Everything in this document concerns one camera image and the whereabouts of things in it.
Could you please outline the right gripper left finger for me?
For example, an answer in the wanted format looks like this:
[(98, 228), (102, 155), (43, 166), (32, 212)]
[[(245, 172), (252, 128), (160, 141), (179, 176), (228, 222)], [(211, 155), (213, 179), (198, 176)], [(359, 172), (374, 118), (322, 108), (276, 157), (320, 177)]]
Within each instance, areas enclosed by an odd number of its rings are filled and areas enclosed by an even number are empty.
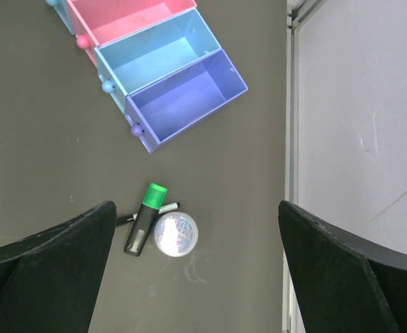
[(87, 332), (116, 219), (105, 201), (0, 247), (0, 332)]

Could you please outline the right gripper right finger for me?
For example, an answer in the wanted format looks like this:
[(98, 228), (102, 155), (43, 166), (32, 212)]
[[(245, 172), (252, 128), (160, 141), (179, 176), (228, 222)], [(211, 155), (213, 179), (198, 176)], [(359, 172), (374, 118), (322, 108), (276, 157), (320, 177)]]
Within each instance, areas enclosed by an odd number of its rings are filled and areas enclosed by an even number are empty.
[(307, 332), (407, 332), (407, 254), (289, 201), (278, 219)]

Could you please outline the purple drawer box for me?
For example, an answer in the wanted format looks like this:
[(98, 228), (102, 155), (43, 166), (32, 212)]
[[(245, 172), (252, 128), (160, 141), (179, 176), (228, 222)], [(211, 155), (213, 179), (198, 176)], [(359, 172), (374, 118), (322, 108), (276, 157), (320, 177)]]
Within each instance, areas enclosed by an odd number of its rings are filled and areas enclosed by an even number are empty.
[(124, 116), (149, 153), (248, 90), (225, 50), (210, 53), (126, 97)]

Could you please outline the teal blue drawer box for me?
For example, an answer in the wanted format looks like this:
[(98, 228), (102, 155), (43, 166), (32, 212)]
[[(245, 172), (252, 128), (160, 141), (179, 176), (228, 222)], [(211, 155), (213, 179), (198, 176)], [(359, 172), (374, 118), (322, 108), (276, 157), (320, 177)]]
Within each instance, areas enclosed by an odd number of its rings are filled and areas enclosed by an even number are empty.
[(126, 96), (221, 49), (192, 9), (94, 49), (102, 90), (124, 111)]

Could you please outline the pink drawer box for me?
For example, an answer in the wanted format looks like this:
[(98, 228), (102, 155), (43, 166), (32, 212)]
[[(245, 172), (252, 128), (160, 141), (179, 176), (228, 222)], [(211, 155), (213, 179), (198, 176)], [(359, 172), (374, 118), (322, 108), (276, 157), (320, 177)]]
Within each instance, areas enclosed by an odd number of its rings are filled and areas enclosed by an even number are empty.
[(93, 64), (94, 49), (197, 7), (193, 0), (68, 1), (76, 45)]

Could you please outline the light blue drawer box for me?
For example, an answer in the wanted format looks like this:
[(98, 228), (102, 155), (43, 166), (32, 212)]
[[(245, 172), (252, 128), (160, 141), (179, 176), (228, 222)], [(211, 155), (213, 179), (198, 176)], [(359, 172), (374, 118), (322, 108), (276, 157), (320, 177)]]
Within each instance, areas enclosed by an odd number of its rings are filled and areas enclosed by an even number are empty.
[(71, 35), (74, 35), (74, 29), (72, 26), (71, 15), (69, 12), (69, 6), (67, 0), (46, 0), (48, 6), (51, 6), (58, 14), (67, 30)]

